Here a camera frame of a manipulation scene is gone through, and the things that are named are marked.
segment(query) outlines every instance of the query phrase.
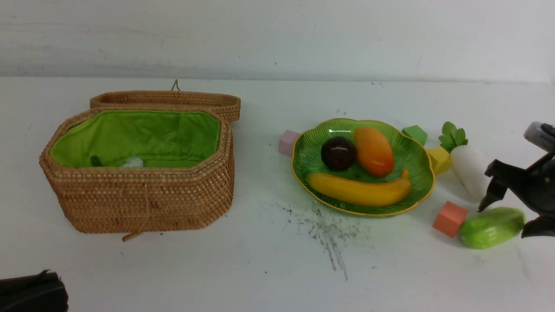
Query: green fabric lining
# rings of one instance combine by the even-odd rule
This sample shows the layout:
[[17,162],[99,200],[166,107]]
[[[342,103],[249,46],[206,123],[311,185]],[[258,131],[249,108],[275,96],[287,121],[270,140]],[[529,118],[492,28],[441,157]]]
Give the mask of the green fabric lining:
[[204,112],[110,110],[71,128],[50,155],[62,167],[105,167],[140,157],[147,168],[193,167],[218,150],[220,122]]

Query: yellow plate rim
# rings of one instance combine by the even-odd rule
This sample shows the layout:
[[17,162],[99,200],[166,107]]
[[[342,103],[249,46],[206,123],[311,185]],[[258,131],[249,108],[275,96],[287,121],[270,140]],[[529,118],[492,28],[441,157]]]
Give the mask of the yellow plate rim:
[[[309,132],[309,131],[312,131],[312,130],[318,128],[319,126],[321,126],[321,125],[323,125],[323,124],[325,124],[325,123],[328,123],[328,122],[330,122],[330,121],[332,121],[332,120],[350,120],[350,121],[354,121],[354,122],[376,122],[376,123],[382,123],[382,124],[384,124],[384,125],[387,125],[387,126],[393,128],[395,131],[397,131],[397,132],[398,132],[400,135],[402,135],[403,137],[408,138],[408,139],[413,140],[414,142],[416,142],[416,143],[417,143],[418,145],[420,145],[420,147],[424,150],[424,152],[426,153],[426,156],[428,156],[428,164],[430,165],[430,172],[432,173],[432,179],[433,179],[432,187],[430,188],[430,191],[429,191],[424,197],[422,197],[420,200],[418,200],[417,202],[415,202],[412,206],[410,206],[410,207],[408,207],[408,208],[406,208],[406,209],[404,209],[404,210],[401,210],[401,211],[398,211],[398,212],[394,212],[394,213],[388,213],[388,214],[369,214],[369,213],[352,212],[352,211],[345,210],[345,209],[343,209],[343,208],[339,208],[339,207],[336,207],[336,206],[334,206],[334,205],[328,204],[328,203],[326,203],[325,201],[323,201],[323,200],[321,200],[320,198],[318,198],[313,192],[311,192],[306,186],[304,186],[304,184],[299,180],[299,177],[297,177],[297,174],[295,173],[294,163],[293,163],[293,160],[295,159],[295,147],[297,146],[297,142],[299,141],[299,138],[300,138],[303,134],[305,134],[305,133],[307,133],[307,132]],[[420,144],[420,142],[414,140],[413,138],[409,137],[408,135],[405,135],[403,132],[399,131],[397,128],[393,127],[392,125],[390,125],[390,124],[388,124],[388,123],[385,123],[385,122],[381,122],[381,121],[379,121],[379,120],[372,120],[372,119],[356,120],[356,119],[351,119],[351,118],[332,118],[332,119],[328,119],[328,120],[326,120],[326,121],[323,121],[323,122],[319,123],[317,126],[311,128],[311,129],[308,129],[307,131],[304,131],[303,133],[299,134],[299,136],[295,139],[295,144],[293,144],[293,151],[292,151],[292,153],[291,153],[291,171],[293,172],[293,177],[295,177],[295,180],[297,180],[297,182],[301,185],[301,187],[304,188],[305,191],[307,191],[312,197],[314,197],[314,198],[315,198],[318,202],[320,202],[321,204],[323,204],[323,205],[325,205],[325,206],[328,206],[328,207],[330,207],[330,208],[333,208],[333,209],[335,209],[335,210],[341,211],[341,212],[343,212],[343,213],[352,214],[352,215],[358,215],[358,216],[361,216],[361,217],[383,217],[383,218],[386,218],[386,217],[392,217],[392,216],[394,216],[394,215],[403,214],[403,213],[405,213],[405,212],[408,212],[408,211],[414,209],[414,207],[420,205],[424,200],[426,200],[428,197],[430,197],[430,195],[432,194],[433,190],[434,190],[435,187],[436,187],[436,175],[435,175],[435,173],[433,172],[432,159],[430,158],[430,155],[428,154],[428,151],[426,150],[426,148],[424,148],[424,146],[423,146],[422,144]]]

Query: green block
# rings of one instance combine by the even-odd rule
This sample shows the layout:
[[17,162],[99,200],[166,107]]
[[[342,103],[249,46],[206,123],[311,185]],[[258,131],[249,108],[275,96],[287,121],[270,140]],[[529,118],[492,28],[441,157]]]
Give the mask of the green block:
[[416,142],[422,145],[426,144],[426,139],[428,138],[428,134],[424,132],[424,130],[422,130],[417,125],[406,127],[401,132],[403,132],[404,135],[412,138],[413,140],[415,140]]

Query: toy radish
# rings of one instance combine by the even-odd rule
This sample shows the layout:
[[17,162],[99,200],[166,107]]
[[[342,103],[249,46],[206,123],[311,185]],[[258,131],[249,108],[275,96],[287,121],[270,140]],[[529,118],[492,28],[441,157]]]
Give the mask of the toy radish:
[[484,175],[489,162],[477,148],[468,145],[465,130],[446,122],[440,136],[441,146],[451,155],[451,167],[472,198],[479,202],[486,195],[490,183]]

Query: orange block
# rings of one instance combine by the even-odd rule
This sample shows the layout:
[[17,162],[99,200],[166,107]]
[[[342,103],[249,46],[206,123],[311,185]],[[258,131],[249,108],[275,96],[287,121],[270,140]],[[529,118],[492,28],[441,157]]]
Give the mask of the orange block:
[[433,223],[433,228],[453,238],[457,235],[467,214],[468,210],[465,208],[447,202],[437,215],[436,221]]

